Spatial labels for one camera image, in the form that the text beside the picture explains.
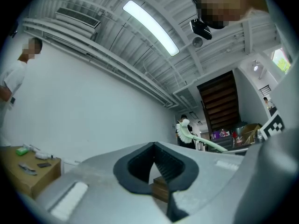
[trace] ceiling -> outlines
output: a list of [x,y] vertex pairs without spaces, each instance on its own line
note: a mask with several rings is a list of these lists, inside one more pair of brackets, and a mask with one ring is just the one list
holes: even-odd
[[[212,40],[203,39],[202,47],[195,48],[192,40],[196,35],[189,25],[196,18],[191,0],[133,0],[164,28],[180,49],[180,53],[171,57],[139,21],[122,9],[128,1],[35,0],[28,17],[55,19],[55,12],[66,7],[100,20],[101,28],[92,38],[96,45],[88,43],[100,55],[89,52],[86,60],[134,84],[176,112],[200,106],[199,92],[192,92],[194,87],[190,86],[194,80],[229,67],[255,53],[257,48],[269,49],[279,42],[269,15],[254,11],[246,20],[221,30],[210,29]],[[38,27],[27,28],[27,32],[49,39],[40,31],[47,26],[36,21],[28,23]]]

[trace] smartphone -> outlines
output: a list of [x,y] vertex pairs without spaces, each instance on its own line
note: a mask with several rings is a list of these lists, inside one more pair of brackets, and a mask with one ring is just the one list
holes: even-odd
[[49,167],[52,166],[50,163],[48,162],[44,162],[44,163],[38,163],[37,164],[40,168],[45,168],[45,167]]

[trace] air vent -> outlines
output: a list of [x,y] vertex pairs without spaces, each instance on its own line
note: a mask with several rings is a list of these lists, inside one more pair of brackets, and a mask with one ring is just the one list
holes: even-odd
[[68,9],[68,8],[61,7],[58,9],[56,14],[61,14],[61,15],[71,17],[73,19],[76,19],[76,20],[88,25],[88,26],[91,26],[92,28],[96,28],[97,25],[100,23],[99,20],[96,20],[90,16],[87,16],[83,13],[79,13],[79,12],[76,12],[76,11]]

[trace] cardboard box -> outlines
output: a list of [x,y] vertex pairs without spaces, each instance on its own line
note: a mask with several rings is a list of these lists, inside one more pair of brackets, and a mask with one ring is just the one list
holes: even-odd
[[243,144],[245,145],[254,143],[254,137],[260,128],[261,126],[259,124],[246,125],[241,131]]
[[[15,152],[18,148],[20,147],[2,147],[0,149],[1,162],[16,190],[35,199],[46,186],[61,176],[61,160],[59,158],[55,160],[37,159],[32,151],[19,156]],[[34,168],[37,175],[25,173],[18,165],[19,162],[24,162]],[[45,168],[37,166],[38,163],[45,162],[52,166]]]

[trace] fluorescent light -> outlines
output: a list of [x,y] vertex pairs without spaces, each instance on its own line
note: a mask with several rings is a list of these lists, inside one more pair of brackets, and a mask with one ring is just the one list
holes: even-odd
[[179,53],[178,47],[165,30],[142,7],[130,0],[123,7],[123,10],[135,17],[143,26],[145,26],[160,41],[171,56],[175,56]]

